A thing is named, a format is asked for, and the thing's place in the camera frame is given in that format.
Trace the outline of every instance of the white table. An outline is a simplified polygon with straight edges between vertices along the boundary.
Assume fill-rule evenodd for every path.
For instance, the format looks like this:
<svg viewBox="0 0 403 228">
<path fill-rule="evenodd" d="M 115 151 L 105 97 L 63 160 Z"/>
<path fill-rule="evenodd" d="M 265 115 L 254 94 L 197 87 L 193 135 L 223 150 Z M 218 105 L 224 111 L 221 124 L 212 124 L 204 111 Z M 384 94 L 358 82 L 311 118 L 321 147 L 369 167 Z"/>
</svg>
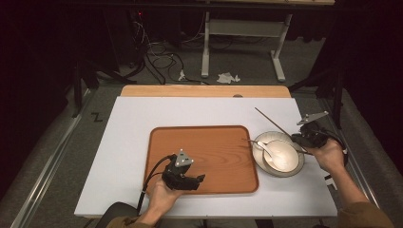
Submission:
<svg viewBox="0 0 403 228">
<path fill-rule="evenodd" d="M 74 214 L 97 218 L 116 201 L 137 206 L 143 184 L 149 133 L 158 126 L 243 125 L 254 139 L 278 131 L 259 108 L 288 133 L 300 120 L 292 98 L 119 97 Z M 291 178 L 276 178 L 258 166 L 252 194 L 183 196 L 167 218 L 334 217 L 336 206 L 315 158 L 305 157 Z M 143 210 L 148 198 L 144 199 Z"/>
</svg>

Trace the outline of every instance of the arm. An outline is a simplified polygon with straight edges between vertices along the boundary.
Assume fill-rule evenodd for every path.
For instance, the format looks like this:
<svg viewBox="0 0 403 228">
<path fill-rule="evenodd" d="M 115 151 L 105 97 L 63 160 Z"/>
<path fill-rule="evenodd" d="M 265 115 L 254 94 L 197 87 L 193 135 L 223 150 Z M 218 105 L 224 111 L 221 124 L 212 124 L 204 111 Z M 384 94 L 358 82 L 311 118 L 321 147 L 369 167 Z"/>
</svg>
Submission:
<svg viewBox="0 0 403 228">
<path fill-rule="evenodd" d="M 145 212 L 138 218 L 118 217 L 107 228 L 151 228 L 169 211 L 176 199 L 183 194 L 181 190 L 169 189 L 163 180 L 157 180 Z"/>
<path fill-rule="evenodd" d="M 307 149 L 310 153 L 314 154 L 320 167 L 332 176 L 343 207 L 354 202 L 369 202 L 344 167 L 343 152 L 341 146 L 336 141 L 329 139 L 321 148 Z"/>
<path fill-rule="evenodd" d="M 336 141 L 329 139 L 324 146 L 307 150 L 335 181 L 343 205 L 338 213 L 338 227 L 393 227 L 388 216 L 368 201 L 347 172 L 343 151 Z"/>
<path fill-rule="evenodd" d="M 183 191 L 171 190 L 165 185 L 163 180 L 158 180 L 154 185 L 147 210 L 135 223 L 154 226 L 157 221 L 172 208 L 176 199 L 182 194 Z"/>
</svg>

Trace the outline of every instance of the white object on floor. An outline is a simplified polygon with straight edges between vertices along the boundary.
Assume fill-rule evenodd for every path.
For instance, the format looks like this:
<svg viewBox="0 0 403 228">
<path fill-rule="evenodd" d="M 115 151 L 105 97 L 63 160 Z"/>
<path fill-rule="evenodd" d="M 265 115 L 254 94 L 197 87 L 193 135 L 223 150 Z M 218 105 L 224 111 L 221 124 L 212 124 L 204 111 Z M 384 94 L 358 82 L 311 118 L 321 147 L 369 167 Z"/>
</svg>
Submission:
<svg viewBox="0 0 403 228">
<path fill-rule="evenodd" d="M 183 69 L 181 69 L 181 74 L 180 74 L 180 77 L 179 77 L 178 81 L 181 81 L 184 78 L 185 78 L 185 76 L 184 76 L 184 73 L 183 73 Z"/>
<path fill-rule="evenodd" d="M 222 73 L 219 74 L 219 79 L 217 80 L 217 82 L 219 83 L 224 83 L 224 84 L 231 84 L 231 82 L 239 82 L 240 81 L 240 77 L 238 77 L 238 75 L 235 76 L 235 78 L 231 75 L 231 73 Z"/>
</svg>

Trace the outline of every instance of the white metal frame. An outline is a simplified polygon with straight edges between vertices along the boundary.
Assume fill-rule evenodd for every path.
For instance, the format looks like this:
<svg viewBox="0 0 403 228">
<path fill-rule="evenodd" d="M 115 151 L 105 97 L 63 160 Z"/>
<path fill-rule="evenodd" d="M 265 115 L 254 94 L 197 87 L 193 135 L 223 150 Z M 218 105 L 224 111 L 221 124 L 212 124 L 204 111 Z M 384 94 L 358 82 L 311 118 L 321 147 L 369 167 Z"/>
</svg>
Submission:
<svg viewBox="0 0 403 228">
<path fill-rule="evenodd" d="M 285 82 L 284 72 L 279 61 L 279 54 L 284 44 L 285 36 L 292 14 L 287 14 L 284 22 L 261 22 L 261 21 L 242 21 L 242 20 L 210 20 L 210 12 L 205 14 L 204 29 L 204 49 L 201 62 L 201 77 L 208 78 L 210 65 L 209 38 L 210 34 L 216 35 L 241 35 L 257 37 L 278 37 L 278 47 L 271 50 L 271 59 L 275 67 L 277 78 L 280 82 Z"/>
</svg>

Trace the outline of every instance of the sleeve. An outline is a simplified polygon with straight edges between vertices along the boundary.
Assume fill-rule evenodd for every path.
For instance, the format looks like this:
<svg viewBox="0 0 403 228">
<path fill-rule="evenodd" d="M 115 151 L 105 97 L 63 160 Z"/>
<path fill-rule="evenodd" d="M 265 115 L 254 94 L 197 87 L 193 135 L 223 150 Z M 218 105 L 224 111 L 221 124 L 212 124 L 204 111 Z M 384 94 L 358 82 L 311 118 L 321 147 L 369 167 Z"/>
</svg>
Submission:
<svg viewBox="0 0 403 228">
<path fill-rule="evenodd" d="M 152 228 L 144 223 L 134 223 L 136 218 L 117 217 L 114 218 L 106 228 Z"/>
<path fill-rule="evenodd" d="M 356 202 L 338 212 L 339 228 L 393 228 L 388 216 L 369 202 Z"/>
</svg>

